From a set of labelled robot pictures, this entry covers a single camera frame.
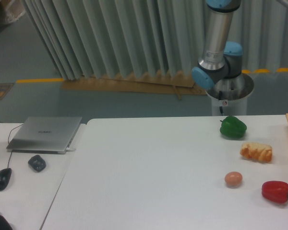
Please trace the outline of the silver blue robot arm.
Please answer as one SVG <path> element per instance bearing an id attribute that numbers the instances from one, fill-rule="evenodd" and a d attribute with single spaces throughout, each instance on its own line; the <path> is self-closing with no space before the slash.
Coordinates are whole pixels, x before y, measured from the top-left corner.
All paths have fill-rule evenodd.
<path id="1" fill-rule="evenodd" d="M 206 0 L 204 48 L 191 70 L 204 89 L 243 68 L 288 71 L 288 0 Z"/>

